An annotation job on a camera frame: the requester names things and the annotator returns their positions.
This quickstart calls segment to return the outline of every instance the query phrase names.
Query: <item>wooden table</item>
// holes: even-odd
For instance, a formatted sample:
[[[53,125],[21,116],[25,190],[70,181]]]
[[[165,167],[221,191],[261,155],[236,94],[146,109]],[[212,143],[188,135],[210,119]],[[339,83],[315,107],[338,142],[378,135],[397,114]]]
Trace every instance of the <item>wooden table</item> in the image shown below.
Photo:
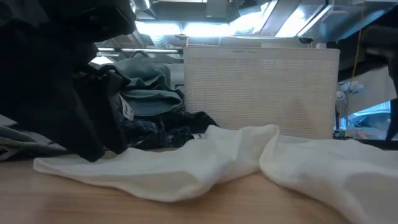
[[[346,224],[338,212],[257,173],[178,203],[40,174],[32,161],[0,164],[0,223]]]

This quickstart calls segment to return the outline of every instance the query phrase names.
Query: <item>white fabric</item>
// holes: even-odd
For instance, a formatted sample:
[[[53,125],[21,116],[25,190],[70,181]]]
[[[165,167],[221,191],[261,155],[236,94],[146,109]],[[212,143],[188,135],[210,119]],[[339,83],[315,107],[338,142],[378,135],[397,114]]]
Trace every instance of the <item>white fabric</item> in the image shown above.
[[[279,136],[277,126],[230,131],[209,127],[204,139],[172,152],[128,149],[113,159],[36,159],[34,169],[136,197],[174,202],[216,183],[262,170],[275,183],[339,210],[357,224],[397,223],[398,155],[356,141]]]

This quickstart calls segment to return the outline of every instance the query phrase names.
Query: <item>black fabric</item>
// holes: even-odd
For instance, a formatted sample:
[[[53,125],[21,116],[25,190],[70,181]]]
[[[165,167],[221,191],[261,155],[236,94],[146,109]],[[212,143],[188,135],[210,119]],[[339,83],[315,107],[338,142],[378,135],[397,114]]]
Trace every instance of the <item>black fabric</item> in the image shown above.
[[[202,134],[209,125],[217,123],[204,112],[167,112],[151,117],[134,117],[134,121],[119,115],[129,147],[156,149],[182,147],[193,139],[192,134]]]

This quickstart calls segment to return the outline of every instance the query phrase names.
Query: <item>blue-gray cloth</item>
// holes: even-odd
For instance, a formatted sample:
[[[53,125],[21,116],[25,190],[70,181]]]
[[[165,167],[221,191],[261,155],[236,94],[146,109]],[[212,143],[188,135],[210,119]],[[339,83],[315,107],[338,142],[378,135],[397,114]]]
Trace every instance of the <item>blue-gray cloth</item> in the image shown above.
[[[131,83],[120,91],[136,116],[155,116],[183,106],[183,93],[170,87],[170,69],[142,54],[113,64]]]

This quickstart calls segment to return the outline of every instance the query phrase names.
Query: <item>pegboard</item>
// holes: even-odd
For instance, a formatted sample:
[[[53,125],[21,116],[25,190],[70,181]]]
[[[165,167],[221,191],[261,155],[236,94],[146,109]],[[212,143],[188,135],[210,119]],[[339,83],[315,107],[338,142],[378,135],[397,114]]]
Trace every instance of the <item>pegboard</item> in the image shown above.
[[[339,50],[198,47],[184,51],[185,104],[222,127],[276,124],[281,134],[332,137]]]

